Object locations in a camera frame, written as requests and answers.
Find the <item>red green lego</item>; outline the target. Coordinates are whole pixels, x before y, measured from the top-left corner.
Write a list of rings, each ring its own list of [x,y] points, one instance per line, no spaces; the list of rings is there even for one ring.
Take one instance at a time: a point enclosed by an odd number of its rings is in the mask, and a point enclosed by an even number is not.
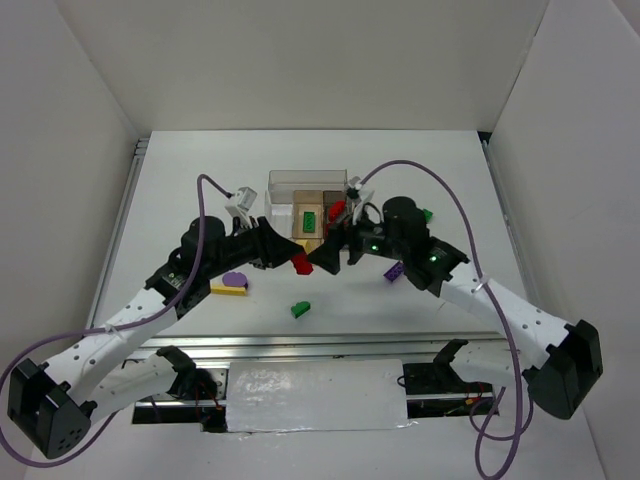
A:
[[[326,240],[335,238],[343,238],[345,235],[345,227],[342,222],[337,222],[329,225],[326,231]]]

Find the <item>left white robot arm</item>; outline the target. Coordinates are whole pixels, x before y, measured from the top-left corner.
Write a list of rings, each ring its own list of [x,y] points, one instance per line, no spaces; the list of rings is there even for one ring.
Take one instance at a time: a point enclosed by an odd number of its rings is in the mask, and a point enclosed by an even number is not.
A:
[[[93,422],[141,399],[213,393],[211,375],[175,346],[142,361],[127,359],[201,303],[212,279],[245,264],[274,269],[302,251],[263,217],[231,235],[216,217],[194,220],[167,262],[103,326],[77,334],[73,345],[42,363],[21,355],[11,365],[9,419],[52,467],[74,457]]]

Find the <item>yellow lego brick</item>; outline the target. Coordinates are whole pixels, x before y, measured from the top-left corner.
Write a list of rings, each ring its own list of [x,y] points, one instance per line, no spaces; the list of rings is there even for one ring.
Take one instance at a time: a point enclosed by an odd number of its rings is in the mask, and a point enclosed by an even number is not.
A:
[[[295,239],[295,242],[300,245],[306,254],[310,254],[323,243],[322,239]]]

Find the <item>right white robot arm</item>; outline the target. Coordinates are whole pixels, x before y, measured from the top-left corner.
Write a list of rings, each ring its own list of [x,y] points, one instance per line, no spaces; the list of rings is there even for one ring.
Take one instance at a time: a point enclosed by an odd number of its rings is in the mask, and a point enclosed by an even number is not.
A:
[[[309,260],[336,275],[342,250],[348,252],[350,265],[365,255],[401,262],[414,287],[484,322],[520,356],[518,361],[509,354],[482,360],[470,342],[453,340],[437,361],[446,373],[465,382],[499,385],[521,377],[535,405],[568,420],[603,373],[595,326],[550,315],[478,273],[465,253],[431,235],[424,214],[408,197],[386,201],[379,223],[366,214],[338,217]]]

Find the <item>red rounded lego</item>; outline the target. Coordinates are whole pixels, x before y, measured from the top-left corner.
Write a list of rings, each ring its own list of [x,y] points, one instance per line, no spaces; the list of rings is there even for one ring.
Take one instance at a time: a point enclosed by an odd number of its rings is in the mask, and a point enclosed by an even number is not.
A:
[[[345,208],[346,208],[345,200],[339,200],[333,203],[328,210],[328,222],[329,223],[334,222],[344,212]]]

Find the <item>green rectangular lego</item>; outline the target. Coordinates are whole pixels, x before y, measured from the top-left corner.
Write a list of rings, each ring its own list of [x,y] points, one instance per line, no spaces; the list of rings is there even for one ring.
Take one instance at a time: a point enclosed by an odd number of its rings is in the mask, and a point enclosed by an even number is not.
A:
[[[317,218],[314,211],[304,211],[302,215],[302,232],[304,234],[315,234],[317,231]]]

